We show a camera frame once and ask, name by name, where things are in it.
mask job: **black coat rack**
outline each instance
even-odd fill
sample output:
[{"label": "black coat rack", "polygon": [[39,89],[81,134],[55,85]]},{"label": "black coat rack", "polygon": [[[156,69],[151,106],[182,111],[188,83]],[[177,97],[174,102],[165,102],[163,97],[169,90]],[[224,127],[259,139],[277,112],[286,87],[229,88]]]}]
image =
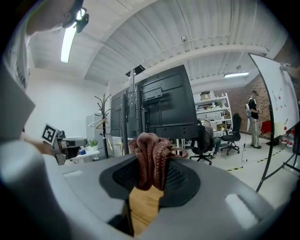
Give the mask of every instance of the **black coat rack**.
[{"label": "black coat rack", "polygon": [[[111,110],[111,109],[108,109],[108,110],[105,111],[105,103],[107,102],[107,100],[110,96],[111,96],[111,94],[107,98],[105,98],[105,94],[104,94],[103,95],[103,101],[100,98],[98,98],[97,96],[95,96],[95,98],[99,99],[100,102],[101,102],[101,105],[99,103],[97,103],[99,108],[100,108],[99,110],[101,111],[101,115],[96,114],[96,116],[98,116],[98,117],[102,116],[102,120],[104,120],[106,118],[106,116],[109,114],[108,111]],[[106,123],[105,123],[105,121],[103,122],[103,133],[100,133],[100,135],[103,136],[103,146],[104,146],[104,151],[105,151],[105,158],[108,159],[109,156],[108,156],[108,151],[107,151],[106,136],[110,135],[110,134],[106,133]]]}]

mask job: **plastic bottle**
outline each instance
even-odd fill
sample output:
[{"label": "plastic bottle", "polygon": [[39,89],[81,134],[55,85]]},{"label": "plastic bottle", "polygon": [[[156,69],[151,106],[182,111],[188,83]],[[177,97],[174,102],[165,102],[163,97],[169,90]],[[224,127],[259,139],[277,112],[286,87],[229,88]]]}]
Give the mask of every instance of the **plastic bottle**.
[{"label": "plastic bottle", "polygon": [[294,147],[294,139],[295,139],[295,135],[294,135],[294,130],[291,130],[287,139],[287,150],[289,152],[293,152],[293,147]]},{"label": "plastic bottle", "polygon": [[284,134],[280,138],[280,146],[281,146],[281,148],[285,149],[286,148],[286,144],[287,144],[287,134]]}]

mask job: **black office chair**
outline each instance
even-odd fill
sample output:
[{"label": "black office chair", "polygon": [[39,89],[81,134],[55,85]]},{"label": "black office chair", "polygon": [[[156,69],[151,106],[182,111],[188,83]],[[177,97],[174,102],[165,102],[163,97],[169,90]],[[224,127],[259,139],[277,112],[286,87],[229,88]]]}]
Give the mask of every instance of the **black office chair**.
[{"label": "black office chair", "polygon": [[232,128],[232,135],[228,135],[228,131],[226,131],[226,135],[222,136],[222,140],[230,143],[227,147],[221,148],[221,151],[223,149],[228,149],[227,155],[229,155],[229,151],[231,149],[236,150],[238,154],[240,153],[240,148],[235,144],[236,141],[240,140],[240,125],[242,122],[242,118],[238,113],[235,113],[232,117],[232,123],[233,123],[233,128]]},{"label": "black office chair", "polygon": [[214,142],[213,140],[210,140],[210,142],[207,141],[209,137],[207,138],[208,132],[206,132],[204,126],[199,126],[198,127],[198,133],[199,136],[197,138],[192,138],[192,143],[191,143],[191,150],[193,153],[198,154],[195,156],[189,157],[189,159],[192,158],[197,158],[197,162],[199,162],[201,159],[204,159],[208,161],[211,165],[211,161],[207,159],[207,157],[211,157],[212,155],[210,153],[204,155],[207,151],[212,151],[214,147]]}]

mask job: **seated person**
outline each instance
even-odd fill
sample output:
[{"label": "seated person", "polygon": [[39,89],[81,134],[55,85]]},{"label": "seated person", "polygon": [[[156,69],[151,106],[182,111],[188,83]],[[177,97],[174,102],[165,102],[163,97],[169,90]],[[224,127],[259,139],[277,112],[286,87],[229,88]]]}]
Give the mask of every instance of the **seated person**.
[{"label": "seated person", "polygon": [[216,158],[216,155],[217,155],[220,145],[221,145],[221,138],[214,137],[214,129],[210,126],[209,121],[205,120],[205,122],[203,123],[203,126],[205,126],[205,130],[208,132],[210,139],[214,141],[215,150],[214,150],[214,153],[212,154],[212,157]]}]

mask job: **green plant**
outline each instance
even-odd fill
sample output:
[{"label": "green plant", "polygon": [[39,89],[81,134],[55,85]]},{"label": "green plant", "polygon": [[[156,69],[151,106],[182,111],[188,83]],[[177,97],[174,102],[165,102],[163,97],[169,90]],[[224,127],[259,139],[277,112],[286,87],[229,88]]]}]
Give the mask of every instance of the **green plant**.
[{"label": "green plant", "polygon": [[97,146],[97,145],[98,145],[98,141],[96,139],[90,140],[90,146],[91,147],[94,147],[94,146]]}]

